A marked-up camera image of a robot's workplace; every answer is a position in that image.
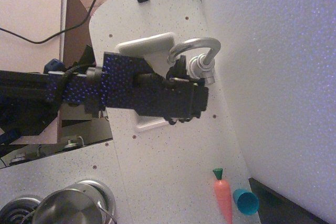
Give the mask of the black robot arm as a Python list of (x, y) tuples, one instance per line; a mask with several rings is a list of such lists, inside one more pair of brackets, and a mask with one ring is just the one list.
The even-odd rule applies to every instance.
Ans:
[(199, 118), (207, 102), (205, 81), (187, 75), (184, 59), (166, 77), (143, 58), (110, 52), (102, 67), (84, 64), (43, 74), (2, 71), (1, 143), (39, 135), (64, 103), (83, 105), (93, 116), (106, 108), (131, 109), (174, 124)]

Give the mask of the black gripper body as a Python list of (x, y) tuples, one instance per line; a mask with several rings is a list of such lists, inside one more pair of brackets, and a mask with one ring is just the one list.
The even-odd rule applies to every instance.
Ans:
[(140, 116), (161, 117), (174, 125), (199, 119), (207, 109), (208, 96), (203, 81), (139, 74), (134, 77), (131, 108)]

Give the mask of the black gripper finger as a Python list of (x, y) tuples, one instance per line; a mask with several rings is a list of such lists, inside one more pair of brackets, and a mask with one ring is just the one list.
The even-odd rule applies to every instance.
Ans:
[(185, 55), (181, 55), (175, 65), (167, 72), (167, 79), (170, 80), (171, 78), (188, 79)]

